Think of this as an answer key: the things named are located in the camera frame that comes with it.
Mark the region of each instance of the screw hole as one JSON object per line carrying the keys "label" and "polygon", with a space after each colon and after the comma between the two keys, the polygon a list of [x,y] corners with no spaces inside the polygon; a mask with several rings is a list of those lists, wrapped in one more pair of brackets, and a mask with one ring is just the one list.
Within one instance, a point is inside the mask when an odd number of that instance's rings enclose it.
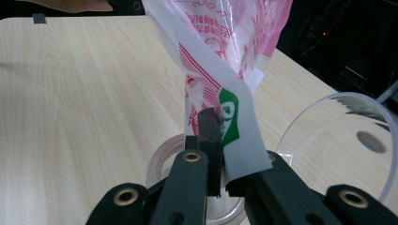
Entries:
{"label": "screw hole", "polygon": [[126,206],[138,199],[138,191],[133,188],[119,190],[114,196],[114,203],[119,206]]}
{"label": "screw hole", "polygon": [[184,160],[189,161],[189,162],[195,162],[200,159],[200,155],[196,153],[187,153],[184,155]]}
{"label": "screw hole", "polygon": [[366,208],[369,205],[368,201],[355,191],[341,190],[339,196],[343,202],[356,208]]}
{"label": "screw hole", "polygon": [[132,4],[132,8],[134,8],[134,10],[139,11],[141,9],[141,4],[138,2],[134,2]]}
{"label": "screw hole", "polygon": [[310,223],[311,225],[325,224],[325,221],[323,220],[323,218],[321,218],[317,214],[307,214],[307,216],[305,216],[305,220],[307,220],[307,222]]}
{"label": "screw hole", "polygon": [[184,215],[181,213],[172,213],[169,215],[169,224],[180,225],[184,222]]}

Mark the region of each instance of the clear plastic bag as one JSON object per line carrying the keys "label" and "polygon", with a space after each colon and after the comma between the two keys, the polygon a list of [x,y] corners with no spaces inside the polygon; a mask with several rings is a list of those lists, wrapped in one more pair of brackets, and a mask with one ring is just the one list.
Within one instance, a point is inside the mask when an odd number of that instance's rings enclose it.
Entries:
{"label": "clear plastic bag", "polygon": [[292,0],[144,1],[168,53],[186,73],[185,133],[212,107],[222,120],[229,182],[271,167],[255,119],[252,93],[264,74]]}

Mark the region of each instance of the green logo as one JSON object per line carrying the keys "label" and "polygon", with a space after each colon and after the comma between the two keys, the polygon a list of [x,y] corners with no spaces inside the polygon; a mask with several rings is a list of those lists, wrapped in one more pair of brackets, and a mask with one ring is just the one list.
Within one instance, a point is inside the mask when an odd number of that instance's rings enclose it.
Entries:
{"label": "green logo", "polygon": [[220,128],[222,142],[223,145],[227,145],[239,138],[239,130],[237,129],[238,101],[237,96],[224,88],[219,94],[219,100],[223,111],[222,126]]}

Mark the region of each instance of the wooden table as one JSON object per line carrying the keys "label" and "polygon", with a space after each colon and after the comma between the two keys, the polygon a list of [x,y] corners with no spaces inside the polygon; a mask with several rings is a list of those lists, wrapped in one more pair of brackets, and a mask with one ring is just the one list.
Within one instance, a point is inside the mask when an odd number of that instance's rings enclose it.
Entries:
{"label": "wooden table", "polygon": [[[267,148],[332,93],[275,51],[254,94]],[[147,18],[1,21],[0,224],[85,223],[110,188],[145,184],[183,118],[184,73]]]}

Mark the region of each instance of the transparent container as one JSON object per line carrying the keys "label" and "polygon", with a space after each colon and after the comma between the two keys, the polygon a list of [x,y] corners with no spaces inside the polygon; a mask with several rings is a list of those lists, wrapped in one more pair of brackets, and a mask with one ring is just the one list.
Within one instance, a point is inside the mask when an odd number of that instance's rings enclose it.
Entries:
{"label": "transparent container", "polygon": [[[185,135],[179,134],[164,142],[152,155],[146,172],[146,187],[150,188],[166,177],[176,155],[184,150]],[[243,198],[230,198],[225,188],[221,197],[207,197],[207,225],[240,224],[246,217]]]}
{"label": "transparent container", "polygon": [[312,189],[347,184],[368,192],[398,215],[397,120],[358,93],[323,97],[284,133],[277,153]]}

